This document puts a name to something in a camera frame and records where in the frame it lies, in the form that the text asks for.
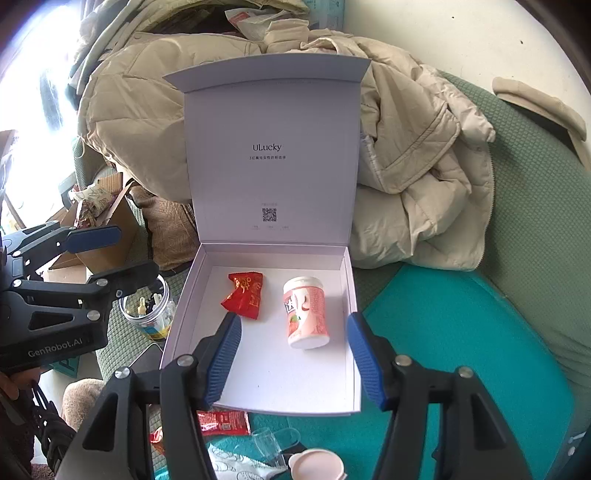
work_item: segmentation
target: white tissue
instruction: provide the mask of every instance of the white tissue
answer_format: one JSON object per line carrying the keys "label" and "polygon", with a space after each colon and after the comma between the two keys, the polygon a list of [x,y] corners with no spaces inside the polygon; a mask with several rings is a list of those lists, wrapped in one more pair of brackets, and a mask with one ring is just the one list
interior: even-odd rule
{"label": "white tissue", "polygon": [[217,480],[270,480],[287,467],[270,467],[244,455],[225,452],[213,445],[207,449]]}

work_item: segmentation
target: clear plastic cup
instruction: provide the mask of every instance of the clear plastic cup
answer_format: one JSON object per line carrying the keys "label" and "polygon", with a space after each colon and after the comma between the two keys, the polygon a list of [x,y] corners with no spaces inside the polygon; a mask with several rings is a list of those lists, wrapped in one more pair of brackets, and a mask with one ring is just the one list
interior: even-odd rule
{"label": "clear plastic cup", "polygon": [[234,454],[272,467],[287,468],[281,452],[297,445],[300,440],[300,432],[296,429],[286,428],[272,432],[268,427],[264,427],[252,432],[248,441],[238,444],[234,448]]}

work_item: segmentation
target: red candy wrapper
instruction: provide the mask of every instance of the red candy wrapper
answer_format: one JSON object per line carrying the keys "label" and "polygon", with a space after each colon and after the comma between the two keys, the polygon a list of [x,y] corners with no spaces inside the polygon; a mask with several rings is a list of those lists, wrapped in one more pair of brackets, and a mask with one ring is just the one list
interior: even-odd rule
{"label": "red candy wrapper", "polygon": [[245,411],[198,411],[197,417],[203,436],[251,434],[248,413]]}
{"label": "red candy wrapper", "polygon": [[150,443],[160,455],[164,455],[162,427],[158,427],[155,432],[150,433]]}
{"label": "red candy wrapper", "polygon": [[262,273],[230,273],[236,290],[226,297],[222,306],[229,312],[257,320],[261,304]]}

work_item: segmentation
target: window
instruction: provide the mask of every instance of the window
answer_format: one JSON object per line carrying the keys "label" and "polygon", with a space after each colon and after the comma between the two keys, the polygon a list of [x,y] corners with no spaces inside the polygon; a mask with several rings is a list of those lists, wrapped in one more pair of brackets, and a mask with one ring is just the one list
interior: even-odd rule
{"label": "window", "polygon": [[2,205],[6,233],[20,223],[11,210],[30,227],[63,206],[58,185],[74,170],[77,132],[76,112],[64,92],[79,23],[79,5],[42,9],[0,79],[0,131],[17,131],[7,184],[13,209]]}

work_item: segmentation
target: teal cushion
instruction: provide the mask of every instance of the teal cushion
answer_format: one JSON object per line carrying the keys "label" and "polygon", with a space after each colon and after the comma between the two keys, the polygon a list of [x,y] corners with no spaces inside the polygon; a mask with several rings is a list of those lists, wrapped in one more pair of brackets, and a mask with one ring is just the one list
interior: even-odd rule
{"label": "teal cushion", "polygon": [[[535,480],[542,480],[562,444],[573,410],[566,379],[540,338],[477,274],[406,265],[365,310],[377,335],[424,367],[478,373],[525,453]],[[251,414],[253,428],[287,426],[307,447],[333,450],[351,480],[369,480],[389,414],[363,398],[350,417],[272,417]],[[421,479],[433,478],[439,408],[431,406]],[[233,451],[236,438],[216,444]]]}

